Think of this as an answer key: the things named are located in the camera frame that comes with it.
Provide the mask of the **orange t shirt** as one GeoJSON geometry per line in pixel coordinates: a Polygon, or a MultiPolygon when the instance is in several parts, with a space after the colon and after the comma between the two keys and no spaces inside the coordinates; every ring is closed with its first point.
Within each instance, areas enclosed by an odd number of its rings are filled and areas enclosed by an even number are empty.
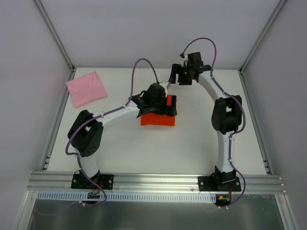
{"type": "Polygon", "coordinates": [[[166,99],[167,97],[162,100],[161,106],[157,112],[150,112],[149,114],[141,116],[141,126],[175,126],[176,116],[167,116],[166,99]]]}

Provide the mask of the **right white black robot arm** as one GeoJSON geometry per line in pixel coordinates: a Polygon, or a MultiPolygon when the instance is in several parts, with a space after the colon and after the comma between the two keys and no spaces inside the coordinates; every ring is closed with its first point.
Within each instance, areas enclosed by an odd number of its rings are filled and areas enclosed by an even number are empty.
{"type": "Polygon", "coordinates": [[[205,65],[200,52],[180,54],[182,64],[173,64],[169,82],[191,85],[196,81],[210,95],[214,102],[211,122],[218,136],[218,159],[213,174],[213,186],[224,190],[235,180],[233,154],[235,134],[245,124],[242,114],[242,98],[228,94],[215,78],[212,66],[205,65]]]}

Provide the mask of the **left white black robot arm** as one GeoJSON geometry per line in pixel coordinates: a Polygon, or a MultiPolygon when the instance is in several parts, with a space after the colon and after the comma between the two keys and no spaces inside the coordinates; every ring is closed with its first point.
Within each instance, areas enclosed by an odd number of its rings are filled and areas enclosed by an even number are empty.
{"type": "Polygon", "coordinates": [[[141,125],[174,126],[177,116],[177,97],[168,93],[170,83],[162,81],[129,98],[119,108],[102,114],[81,111],[68,132],[68,146],[73,146],[77,157],[82,183],[88,188],[98,185],[100,171],[95,153],[102,135],[122,122],[140,118],[141,125]]]}

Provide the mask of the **folded pink t shirt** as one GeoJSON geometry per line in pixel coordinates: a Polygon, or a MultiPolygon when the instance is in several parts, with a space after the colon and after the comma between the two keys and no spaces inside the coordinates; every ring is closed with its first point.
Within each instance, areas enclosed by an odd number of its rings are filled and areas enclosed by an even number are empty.
{"type": "Polygon", "coordinates": [[[96,71],[66,82],[75,108],[108,96],[96,71]]]}

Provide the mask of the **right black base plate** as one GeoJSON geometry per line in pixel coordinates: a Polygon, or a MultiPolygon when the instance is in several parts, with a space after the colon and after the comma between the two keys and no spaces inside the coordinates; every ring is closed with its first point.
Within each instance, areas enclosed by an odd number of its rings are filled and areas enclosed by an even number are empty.
{"type": "Polygon", "coordinates": [[[197,179],[199,191],[201,192],[241,192],[240,180],[236,170],[222,172],[216,166],[214,172],[209,176],[199,176],[197,179]]]}

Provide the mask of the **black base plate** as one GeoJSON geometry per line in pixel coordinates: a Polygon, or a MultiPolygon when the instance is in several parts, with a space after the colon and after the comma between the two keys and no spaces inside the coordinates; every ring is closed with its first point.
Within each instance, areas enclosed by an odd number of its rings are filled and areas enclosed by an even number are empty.
{"type": "Polygon", "coordinates": [[[87,179],[84,174],[80,171],[76,172],[71,181],[71,189],[97,189],[99,185],[103,190],[112,190],[114,175],[113,174],[101,174],[98,172],[92,178],[92,182],[87,179]]]}
{"type": "Polygon", "coordinates": [[[209,176],[199,176],[197,179],[199,191],[201,192],[241,192],[240,180],[236,170],[222,172],[216,166],[214,172],[209,176]]]}

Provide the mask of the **right aluminium frame post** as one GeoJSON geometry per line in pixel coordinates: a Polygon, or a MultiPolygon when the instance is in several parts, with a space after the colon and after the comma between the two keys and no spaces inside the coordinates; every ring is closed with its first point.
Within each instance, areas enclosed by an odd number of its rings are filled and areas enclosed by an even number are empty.
{"type": "Polygon", "coordinates": [[[251,60],[255,56],[257,50],[260,48],[264,38],[266,37],[267,33],[273,26],[274,22],[276,21],[277,17],[285,7],[286,3],[288,0],[279,0],[274,7],[272,13],[270,14],[268,20],[266,21],[264,27],[262,28],[259,36],[257,37],[254,45],[252,46],[251,50],[248,53],[248,56],[246,57],[245,61],[243,62],[242,66],[239,68],[240,72],[244,72],[244,70],[248,67],[250,64],[251,60]]]}

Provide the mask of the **aluminium frame post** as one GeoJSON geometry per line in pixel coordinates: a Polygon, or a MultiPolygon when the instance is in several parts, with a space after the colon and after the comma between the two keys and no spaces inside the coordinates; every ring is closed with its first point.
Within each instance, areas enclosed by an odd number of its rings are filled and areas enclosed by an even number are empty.
{"type": "Polygon", "coordinates": [[[255,56],[257,50],[260,48],[264,38],[266,37],[267,33],[273,26],[274,22],[276,21],[277,17],[285,7],[286,3],[288,0],[279,0],[274,7],[272,13],[270,14],[268,20],[266,21],[264,27],[262,28],[259,36],[257,37],[254,45],[252,46],[251,50],[248,53],[248,56],[246,57],[245,61],[243,62],[242,66],[239,68],[240,72],[244,72],[244,70],[248,67],[250,64],[251,60],[255,56]]]}
{"type": "Polygon", "coordinates": [[[57,31],[56,28],[53,25],[53,22],[51,21],[51,18],[49,17],[46,8],[41,0],[33,0],[33,3],[35,7],[37,8],[38,12],[40,13],[49,33],[51,34],[57,48],[59,49],[66,65],[68,66],[69,70],[71,72],[74,71],[75,66],[73,65],[71,58],[68,55],[68,52],[66,51],[57,31]]]}

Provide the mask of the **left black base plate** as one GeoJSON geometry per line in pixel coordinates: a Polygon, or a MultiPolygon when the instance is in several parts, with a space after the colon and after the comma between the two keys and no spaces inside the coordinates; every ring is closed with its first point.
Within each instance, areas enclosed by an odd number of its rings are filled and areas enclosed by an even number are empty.
{"type": "Polygon", "coordinates": [[[113,174],[101,174],[98,172],[92,178],[92,182],[87,179],[84,174],[80,171],[76,172],[71,181],[71,189],[97,189],[99,185],[103,190],[112,190],[114,175],[113,174]]]}

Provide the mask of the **left aluminium frame post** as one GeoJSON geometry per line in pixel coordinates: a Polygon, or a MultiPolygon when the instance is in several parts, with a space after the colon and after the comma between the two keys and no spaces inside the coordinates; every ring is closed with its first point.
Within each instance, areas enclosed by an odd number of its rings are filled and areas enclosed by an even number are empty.
{"type": "Polygon", "coordinates": [[[51,21],[51,18],[49,17],[46,8],[41,0],[33,0],[33,3],[35,7],[37,8],[38,12],[40,13],[49,33],[51,34],[57,48],[59,49],[66,65],[68,66],[69,70],[71,72],[74,71],[75,66],[73,65],[71,58],[68,55],[68,52],[66,51],[57,31],[56,28],[53,25],[53,22],[51,21]]]}

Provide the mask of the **aluminium mounting rail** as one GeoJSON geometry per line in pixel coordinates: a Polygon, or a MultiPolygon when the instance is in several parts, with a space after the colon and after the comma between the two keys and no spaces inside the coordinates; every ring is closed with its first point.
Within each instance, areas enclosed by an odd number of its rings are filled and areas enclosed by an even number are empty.
{"type": "MultiPolygon", "coordinates": [[[[246,175],[217,189],[210,185],[211,177],[193,174],[115,173],[101,175],[98,184],[104,190],[123,192],[192,193],[234,192],[251,194],[284,194],[282,178],[272,175],[246,175]]],[[[28,190],[84,190],[82,176],[76,172],[33,172],[28,190]]]]}

